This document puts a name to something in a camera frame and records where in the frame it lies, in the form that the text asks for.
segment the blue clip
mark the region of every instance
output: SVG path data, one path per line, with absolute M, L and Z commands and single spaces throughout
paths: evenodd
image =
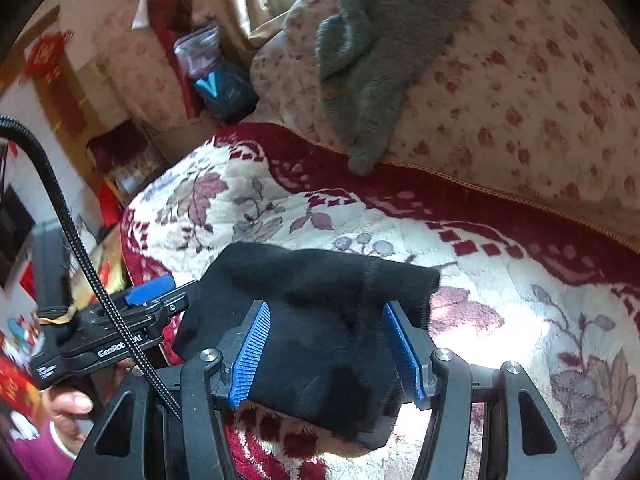
M 129 306 L 140 306 L 143 303 L 159 298 L 163 294 L 171 292 L 175 288 L 174 277 L 170 274 L 159 276 L 150 282 L 134 286 L 124 297 L 124 301 Z

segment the black cable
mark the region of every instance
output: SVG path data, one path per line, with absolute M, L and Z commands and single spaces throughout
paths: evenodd
M 6 160 L 7 154 L 9 153 L 9 146 L 5 144 L 2 147 L 2 152 L 0 152 L 0 203 L 2 203 L 2 199 L 4 198 L 4 178 L 6 174 Z
M 76 226 L 71 218 L 71 213 L 69 212 L 65 198 L 62 195 L 60 184 L 58 183 L 56 175 L 53 172 L 53 168 L 51 167 L 42 145 L 27 127 L 15 119 L 4 115 L 0 115 L 0 137 L 15 142 L 31 159 L 31 162 L 38 172 L 40 180 L 49 195 L 53 209 L 58 215 L 58 219 L 60 220 L 60 225 L 62 225 L 62 230 L 66 235 L 66 239 L 69 241 L 71 249 L 78 259 L 82 272 L 84 272 L 87 281 L 94 291 L 95 297 L 100 301 L 100 304 L 118 331 L 118 334 L 120 334 L 120 337 L 127 346 L 131 356 L 136 361 L 149 383 L 151 383 L 160 399 L 162 399 L 162 402 L 165 403 L 178 420 L 182 420 L 180 417 L 180 406 L 178 405 L 178 402 L 174 399 L 167 387 L 164 386 L 164 383 L 160 380 L 160 377 L 158 377 L 156 370 L 154 370 L 144 352 L 133 339 L 133 335 L 122 319 L 120 312 L 113 304 L 113 300 L 108 295 L 107 291 L 104 290 L 100 279 L 98 279 L 98 274 L 95 272 L 95 268 L 89 259 L 89 255 L 86 253 L 84 245 L 80 241 L 78 231 L 76 230 Z

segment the plastic bag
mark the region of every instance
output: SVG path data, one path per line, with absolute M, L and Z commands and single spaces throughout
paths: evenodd
M 174 44 L 174 52 L 189 78 L 200 79 L 211 72 L 220 58 L 219 45 L 218 25 L 213 23 L 180 38 Z

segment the human hand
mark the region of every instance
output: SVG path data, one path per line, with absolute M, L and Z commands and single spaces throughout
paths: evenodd
M 105 391 L 101 392 L 105 401 L 116 391 L 123 381 L 128 368 L 133 366 L 131 359 L 125 359 L 113 365 L 113 377 Z M 94 404 L 84 393 L 69 386 L 53 386 L 42 393 L 45 412 L 53 421 L 56 433 L 62 444 L 74 454 L 78 454 L 86 435 L 80 430 L 75 416 L 87 415 Z

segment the black cloth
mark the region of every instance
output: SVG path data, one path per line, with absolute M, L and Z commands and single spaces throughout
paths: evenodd
M 271 328 L 249 398 L 371 449 L 384 446 L 404 400 L 382 333 L 398 300 L 426 327 L 436 269 L 323 250 L 237 243 L 200 280 L 174 349 L 187 360 L 239 325 L 254 300 Z

